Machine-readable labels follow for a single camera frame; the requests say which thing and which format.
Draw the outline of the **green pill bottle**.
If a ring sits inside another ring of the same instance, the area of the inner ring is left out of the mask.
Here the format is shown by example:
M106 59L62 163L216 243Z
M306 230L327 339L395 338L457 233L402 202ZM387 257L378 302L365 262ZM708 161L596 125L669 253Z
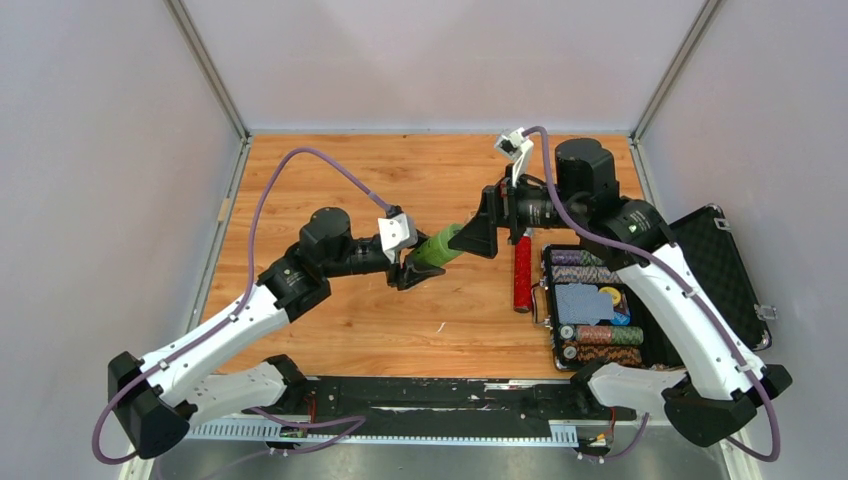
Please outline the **green pill bottle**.
M407 259L416 265L429 265L439 268L447 265L463 254L461 250L449 246L451 239L462 228L463 226L458 223L448 225L416 247L407 256Z

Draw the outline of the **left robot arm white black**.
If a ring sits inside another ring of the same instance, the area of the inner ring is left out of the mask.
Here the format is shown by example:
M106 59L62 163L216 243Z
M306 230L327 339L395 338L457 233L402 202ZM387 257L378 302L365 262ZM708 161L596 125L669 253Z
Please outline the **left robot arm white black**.
M298 411L305 378L285 355L236 374L218 368L267 334L313 309L331 294L330 279L384 273L399 291L444 274L436 260L459 226L428 236L393 207L371 237L354 238L349 215L336 207L315 211L299 240L246 293L183 337L141 357L128 352L107 366L108 408L135 456L158 457L194 427L251 407Z

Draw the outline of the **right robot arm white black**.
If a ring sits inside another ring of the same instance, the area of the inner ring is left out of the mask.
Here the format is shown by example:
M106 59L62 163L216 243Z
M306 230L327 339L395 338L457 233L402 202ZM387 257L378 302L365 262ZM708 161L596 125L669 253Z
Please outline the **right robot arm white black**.
M655 371L593 360L575 375L575 411L589 418L608 407L661 415L701 447L732 440L759 410L773 416L774 399L791 385L789 372L764 363L738 338L657 209L621 194L613 155L591 138L564 141L544 150L546 180L537 185L527 175L531 135L518 129L497 138L495 149L510 164L483 189L476 214L450 247L492 258L503 228L512 240L529 228L575 231L582 248L648 310L683 364Z

